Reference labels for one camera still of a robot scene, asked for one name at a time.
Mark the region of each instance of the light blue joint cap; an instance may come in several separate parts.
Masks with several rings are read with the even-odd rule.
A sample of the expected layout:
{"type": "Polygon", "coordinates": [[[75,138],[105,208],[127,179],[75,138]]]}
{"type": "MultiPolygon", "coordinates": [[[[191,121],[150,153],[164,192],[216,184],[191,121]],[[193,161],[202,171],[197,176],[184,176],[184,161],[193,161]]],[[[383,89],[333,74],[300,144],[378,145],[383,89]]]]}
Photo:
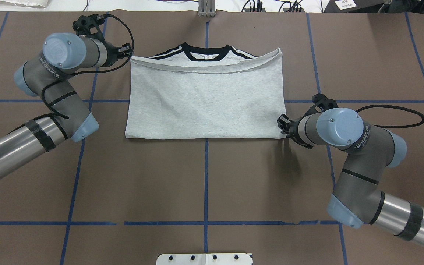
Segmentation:
{"type": "Polygon", "coordinates": [[[317,133],[333,146],[347,146],[358,141],[364,122],[352,109],[336,108],[323,112],[317,119],[317,133]]]}
{"type": "Polygon", "coordinates": [[[45,39],[43,55],[55,67],[71,69],[86,58],[86,45],[73,33],[54,33],[45,39]]]}
{"type": "Polygon", "coordinates": [[[24,92],[25,94],[27,94],[27,95],[29,95],[31,97],[37,97],[37,94],[35,94],[34,92],[32,92],[32,90],[29,88],[29,86],[25,82],[25,79],[24,79],[24,66],[25,66],[25,64],[23,64],[21,67],[19,67],[19,69],[17,69],[17,71],[15,71],[15,73],[14,73],[14,82],[17,85],[17,87],[20,90],[22,90],[22,92],[24,92]]]}
{"type": "Polygon", "coordinates": [[[398,136],[397,134],[393,134],[389,130],[386,131],[388,131],[392,136],[393,143],[395,145],[392,162],[390,162],[387,167],[396,167],[402,162],[402,160],[405,159],[405,156],[407,155],[407,143],[402,137],[398,136]]]}
{"type": "Polygon", "coordinates": [[[93,132],[97,131],[98,129],[99,129],[99,123],[94,118],[92,112],[90,112],[89,115],[84,120],[84,122],[81,124],[81,126],[75,131],[75,133],[71,137],[71,140],[73,140],[74,142],[79,142],[82,139],[90,136],[93,132]]]}
{"type": "Polygon", "coordinates": [[[333,194],[331,195],[326,211],[336,221],[352,228],[360,228],[364,223],[333,194]]]}

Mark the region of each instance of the white label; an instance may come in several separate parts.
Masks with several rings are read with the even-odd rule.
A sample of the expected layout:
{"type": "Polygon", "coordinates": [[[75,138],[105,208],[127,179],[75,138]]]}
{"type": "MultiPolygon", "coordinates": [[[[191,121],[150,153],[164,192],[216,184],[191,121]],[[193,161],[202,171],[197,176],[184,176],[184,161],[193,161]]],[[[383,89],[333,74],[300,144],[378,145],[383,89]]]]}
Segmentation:
{"type": "Polygon", "coordinates": [[[353,0],[339,0],[335,2],[340,10],[346,10],[348,8],[356,7],[353,0]]]}

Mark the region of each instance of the brown table surface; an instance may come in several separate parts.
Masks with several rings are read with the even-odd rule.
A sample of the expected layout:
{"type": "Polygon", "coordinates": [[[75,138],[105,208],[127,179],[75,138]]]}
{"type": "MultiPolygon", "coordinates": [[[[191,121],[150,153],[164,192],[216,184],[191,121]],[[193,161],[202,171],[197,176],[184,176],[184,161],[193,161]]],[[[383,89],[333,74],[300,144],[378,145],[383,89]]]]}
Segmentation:
{"type": "MultiPolygon", "coordinates": [[[[356,109],[387,103],[424,113],[424,15],[111,12],[131,27],[135,54],[188,42],[284,54],[287,114],[322,92],[356,109]]],[[[13,74],[81,13],[0,12],[0,137],[47,113],[13,74]]],[[[106,39],[129,42],[108,19],[106,39]]],[[[130,66],[72,85],[99,121],[0,181],[0,264],[154,265],[159,253],[247,252],[255,265],[424,264],[424,248],[377,227],[332,221],[326,206],[345,153],[287,140],[125,139],[130,66]]],[[[374,124],[409,124],[397,110],[362,112],[374,124]]],[[[408,145],[380,188],[424,206],[424,124],[392,129],[408,145]]]]}

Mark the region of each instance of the black neckline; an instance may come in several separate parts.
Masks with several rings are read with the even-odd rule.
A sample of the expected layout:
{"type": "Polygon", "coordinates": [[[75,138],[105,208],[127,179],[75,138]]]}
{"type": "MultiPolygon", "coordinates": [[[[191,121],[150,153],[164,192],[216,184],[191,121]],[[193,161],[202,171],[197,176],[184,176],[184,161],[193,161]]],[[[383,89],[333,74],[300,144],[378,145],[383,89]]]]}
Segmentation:
{"type": "Polygon", "coordinates": [[[224,59],[224,57],[232,50],[232,46],[226,45],[225,47],[210,47],[210,48],[203,48],[203,47],[193,47],[186,42],[181,44],[181,48],[184,51],[184,54],[189,58],[189,60],[194,62],[219,62],[220,60],[224,59]],[[216,57],[212,59],[197,59],[196,57],[192,56],[191,52],[198,53],[198,54],[205,54],[205,55],[213,55],[218,54],[216,57]]]}

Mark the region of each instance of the robotic arm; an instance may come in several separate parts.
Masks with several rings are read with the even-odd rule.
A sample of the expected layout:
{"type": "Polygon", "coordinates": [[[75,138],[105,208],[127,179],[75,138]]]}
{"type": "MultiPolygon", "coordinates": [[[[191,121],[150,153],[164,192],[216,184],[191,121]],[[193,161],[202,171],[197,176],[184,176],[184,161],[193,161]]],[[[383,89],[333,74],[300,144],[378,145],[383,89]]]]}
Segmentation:
{"type": "Polygon", "coordinates": [[[81,141],[99,128],[86,104],[81,100],[68,80],[77,74],[103,73],[105,71],[75,72],[86,67],[109,67],[118,59],[133,53],[133,37],[130,44],[115,47],[106,42],[99,29],[107,17],[113,15],[81,16],[73,22],[72,33],[49,35],[37,57],[23,64],[14,74],[14,81],[27,95],[40,96],[52,111],[24,123],[0,139],[0,179],[34,158],[54,149],[71,138],[81,141]]]}
{"type": "Polygon", "coordinates": [[[328,214],[353,228],[374,224],[424,245],[424,208],[377,189],[384,168],[398,166],[407,154],[402,137],[371,125],[352,109],[338,108],[323,94],[312,101],[315,105],[302,118],[291,120],[283,114],[278,125],[287,138],[308,149],[330,145],[348,153],[328,214]]]}

